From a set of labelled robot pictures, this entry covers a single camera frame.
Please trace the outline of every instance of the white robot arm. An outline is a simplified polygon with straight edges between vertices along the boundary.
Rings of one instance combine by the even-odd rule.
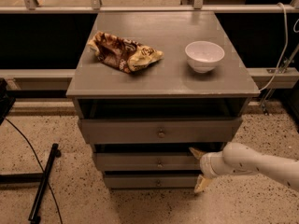
[[[223,151],[204,153],[190,147],[200,160],[203,175],[198,178],[195,192],[202,191],[210,181],[220,175],[263,174],[299,191],[299,160],[264,155],[240,143],[228,143]]]

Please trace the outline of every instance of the cabinet top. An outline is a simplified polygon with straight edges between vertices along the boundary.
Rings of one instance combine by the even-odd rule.
[[[102,31],[164,52],[145,70],[125,74],[99,63],[86,46],[67,91],[68,97],[253,97],[259,90],[212,12],[100,12],[90,38]],[[225,51],[221,65],[195,73],[185,47],[198,40],[214,42]]]

